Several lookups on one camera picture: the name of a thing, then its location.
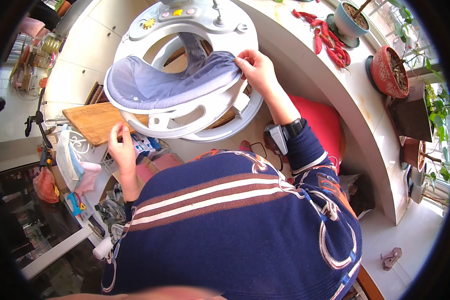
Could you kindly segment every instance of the right hand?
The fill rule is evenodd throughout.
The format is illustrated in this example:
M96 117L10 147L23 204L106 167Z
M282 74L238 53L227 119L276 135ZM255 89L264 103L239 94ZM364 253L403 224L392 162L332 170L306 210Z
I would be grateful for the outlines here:
M118 135L122 134L122 142L118 142ZM118 165L120 175L135 174L137 166L135 165L135 149L133 147L132 137L129 128L118 121L110 134L108 135L108 153L113 157Z
M236 65L242 70L242 79L264 98L268 98L277 89L281 89L275 75L274 64L256 49L246 49L235 58Z

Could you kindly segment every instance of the white cabinet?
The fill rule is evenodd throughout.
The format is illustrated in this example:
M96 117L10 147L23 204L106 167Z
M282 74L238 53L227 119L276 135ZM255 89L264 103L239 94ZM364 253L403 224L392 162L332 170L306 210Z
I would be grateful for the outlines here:
M78 30L66 40L59 59L105 74L113 64L120 41L120 36L91 17L86 17Z
M135 18L150 5L145 0L102 0L89 17L112 32L123 36Z
M84 104L95 82L103 84L104 78L103 73L59 59L52 69L43 99L47 102ZM46 117L52 119L54 116L49 113Z

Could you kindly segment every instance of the red plastic bag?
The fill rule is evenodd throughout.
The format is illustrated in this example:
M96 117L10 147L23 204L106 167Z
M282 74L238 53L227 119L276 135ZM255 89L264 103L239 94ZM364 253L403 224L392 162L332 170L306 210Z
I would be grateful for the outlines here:
M59 201L57 194L55 194L54 184L53 173L47 167L42 167L40 174L33 179L33 187L38 198L51 204Z

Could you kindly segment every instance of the baby bather seat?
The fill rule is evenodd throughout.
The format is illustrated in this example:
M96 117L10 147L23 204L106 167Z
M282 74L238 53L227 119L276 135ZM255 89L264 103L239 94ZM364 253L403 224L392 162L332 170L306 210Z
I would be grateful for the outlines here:
M151 137L182 138L204 143L226 139L243 129L258 112L262 97L242 93L246 81L235 56L257 48L257 34L249 16L229 0L162 0L141 13L122 37L104 90L126 122ZM151 64L142 57L159 39L166 43ZM213 52L207 56L200 37ZM185 49L187 66L179 73L162 71L167 59ZM227 124L205 129L230 108L236 116ZM188 124L174 119L201 109L203 115ZM146 114L148 124L134 114Z

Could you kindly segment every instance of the striped sweater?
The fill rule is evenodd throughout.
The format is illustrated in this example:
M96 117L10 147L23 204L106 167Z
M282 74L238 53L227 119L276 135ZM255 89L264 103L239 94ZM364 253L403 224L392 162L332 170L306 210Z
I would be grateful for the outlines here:
M103 294L189 285L228 300L342 299L360 267L359 222L310 127L287 146L294 185L227 150L153 176L127 205Z

